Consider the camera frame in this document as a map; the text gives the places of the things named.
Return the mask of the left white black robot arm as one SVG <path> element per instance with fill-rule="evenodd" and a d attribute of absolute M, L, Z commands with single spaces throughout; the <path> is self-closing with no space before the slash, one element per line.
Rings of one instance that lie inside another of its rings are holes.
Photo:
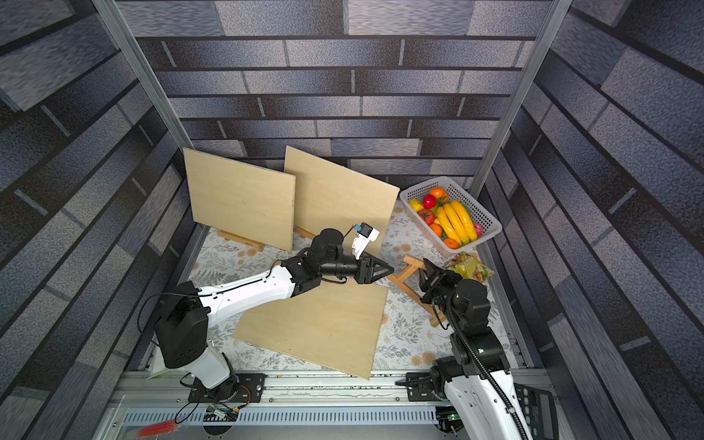
<path fill-rule="evenodd" d="M 165 366 L 184 368 L 194 378 L 190 402 L 226 403 L 245 390 L 227 356 L 208 343 L 210 328 L 262 304 L 307 293 L 321 282 L 373 284 L 392 274 L 391 265 L 366 251 L 379 231 L 366 223 L 350 230 L 355 235 L 350 250 L 343 248 L 344 234 L 327 228 L 309 247 L 263 273 L 202 288 L 184 282 L 161 294 L 155 336 Z"/>

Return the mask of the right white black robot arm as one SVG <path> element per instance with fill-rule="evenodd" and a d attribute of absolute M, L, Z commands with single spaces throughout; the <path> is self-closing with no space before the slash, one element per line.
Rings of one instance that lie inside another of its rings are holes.
<path fill-rule="evenodd" d="M 529 439 L 513 375 L 489 325 L 488 288 L 424 260 L 422 302 L 440 311 L 451 330 L 452 355 L 430 370 L 434 394 L 449 401 L 471 439 Z"/>

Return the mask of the plywood board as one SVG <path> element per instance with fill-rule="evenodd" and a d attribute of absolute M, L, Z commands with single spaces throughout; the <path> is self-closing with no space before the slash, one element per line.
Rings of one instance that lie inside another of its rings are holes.
<path fill-rule="evenodd" d="M 366 251 L 379 256 L 398 187 L 291 146 L 286 148 L 284 172 L 295 177 L 297 227 L 317 235 L 326 228 L 346 233 L 353 225 L 366 223 L 379 231 Z"/>
<path fill-rule="evenodd" d="M 245 312 L 233 337 L 367 380 L 387 294 L 378 284 L 324 282 L 308 293 Z"/>
<path fill-rule="evenodd" d="M 294 176 L 191 148 L 183 153 L 195 222 L 293 249 Z"/>

